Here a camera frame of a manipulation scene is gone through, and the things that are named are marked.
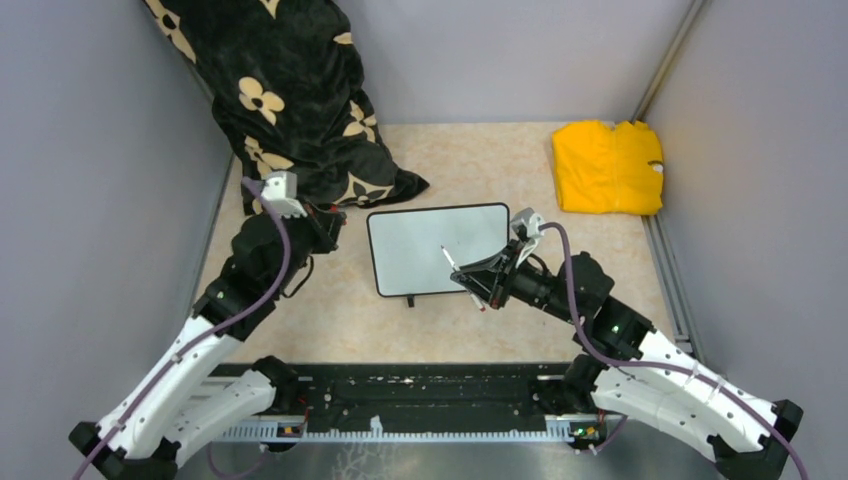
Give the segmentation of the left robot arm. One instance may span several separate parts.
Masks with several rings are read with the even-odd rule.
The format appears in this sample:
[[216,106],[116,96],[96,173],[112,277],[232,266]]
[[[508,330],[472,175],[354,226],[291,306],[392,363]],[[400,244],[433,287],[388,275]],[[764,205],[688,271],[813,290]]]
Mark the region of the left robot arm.
[[338,247],[346,216],[306,204],[302,217],[262,213],[244,221],[221,272],[192,307],[177,337],[140,384],[97,422],[80,422],[69,440],[107,479],[172,479],[197,451],[260,413],[303,415],[297,372],[274,356],[198,403],[196,389],[275,310],[286,287],[317,255]]

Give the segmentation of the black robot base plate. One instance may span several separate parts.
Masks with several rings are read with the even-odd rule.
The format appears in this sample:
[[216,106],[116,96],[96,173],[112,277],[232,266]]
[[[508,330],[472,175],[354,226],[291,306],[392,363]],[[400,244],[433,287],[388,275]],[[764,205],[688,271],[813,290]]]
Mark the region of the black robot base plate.
[[574,406],[565,363],[300,364],[295,403],[230,427],[228,442],[603,443],[610,415]]

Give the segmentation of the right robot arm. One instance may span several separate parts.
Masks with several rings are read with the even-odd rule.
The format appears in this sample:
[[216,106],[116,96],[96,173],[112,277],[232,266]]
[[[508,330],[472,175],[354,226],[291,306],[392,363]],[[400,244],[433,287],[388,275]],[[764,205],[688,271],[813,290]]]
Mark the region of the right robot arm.
[[745,392],[685,353],[650,320],[611,294],[614,282],[588,253],[558,273],[520,260],[516,242],[451,279],[492,309],[519,300],[572,324],[583,354],[561,385],[576,412],[605,410],[650,426],[712,462],[726,479],[778,479],[792,462],[803,417],[789,400]]

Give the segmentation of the black framed whiteboard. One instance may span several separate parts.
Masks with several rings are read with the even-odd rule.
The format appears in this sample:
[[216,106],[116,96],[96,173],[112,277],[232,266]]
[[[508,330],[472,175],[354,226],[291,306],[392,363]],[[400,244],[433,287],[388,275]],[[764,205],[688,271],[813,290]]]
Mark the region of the black framed whiteboard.
[[377,293],[414,298],[459,293],[456,268],[498,253],[509,239],[503,202],[379,211],[366,228]]

